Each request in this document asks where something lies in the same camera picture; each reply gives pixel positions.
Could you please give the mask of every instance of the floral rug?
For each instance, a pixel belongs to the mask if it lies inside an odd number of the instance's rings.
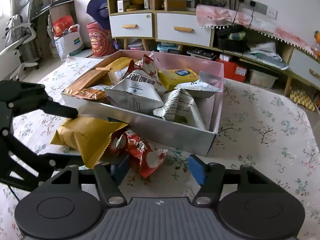
[[[72,57],[40,83],[55,101],[60,92],[100,59]],[[320,238],[319,150],[306,113],[289,99],[262,88],[225,79],[219,134],[205,162],[218,162],[227,169],[242,164],[254,166],[304,205],[306,218],[300,239]],[[68,147],[50,145],[64,118],[34,111],[14,119],[14,135],[37,154],[71,152]],[[170,148],[165,163],[147,180],[129,171],[120,185],[133,196],[193,196],[199,187],[188,171],[188,153]],[[27,193],[14,189],[19,198]],[[224,187],[222,196],[236,190]],[[17,200],[0,184],[0,239],[20,239],[14,220]]]

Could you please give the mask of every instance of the red box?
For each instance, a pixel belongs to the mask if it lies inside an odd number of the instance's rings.
[[[215,61],[224,64],[225,78],[233,79],[239,82],[244,81],[248,71],[246,67],[239,66],[236,62],[222,61],[220,58],[216,58]]]

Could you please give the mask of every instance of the drawer handle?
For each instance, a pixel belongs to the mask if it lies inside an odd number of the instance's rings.
[[[310,73],[311,75],[313,75],[314,77],[320,79],[320,75],[319,75],[318,73],[314,72],[311,68],[309,68],[309,73]]]
[[[124,25],[122,25],[122,28],[124,28],[124,29],[134,29],[135,27],[137,27],[136,24],[124,24]]]
[[[193,29],[192,28],[186,28],[186,27],[178,27],[178,26],[175,26],[173,27],[175,31],[178,31],[178,32],[184,32],[184,33],[191,33],[193,32]]]

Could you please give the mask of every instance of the blue label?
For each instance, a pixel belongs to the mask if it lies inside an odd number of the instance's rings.
[[[177,70],[176,74],[179,76],[186,76],[186,75],[190,75],[191,73],[188,70],[182,69],[182,70]]]

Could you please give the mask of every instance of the white shopping bag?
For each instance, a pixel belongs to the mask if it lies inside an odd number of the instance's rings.
[[[71,29],[74,27],[77,27],[77,31],[71,32]],[[64,35],[62,37],[54,37],[61,60],[66,59],[69,53],[74,52],[83,45],[79,30],[80,25],[75,24],[70,26],[67,35]]]

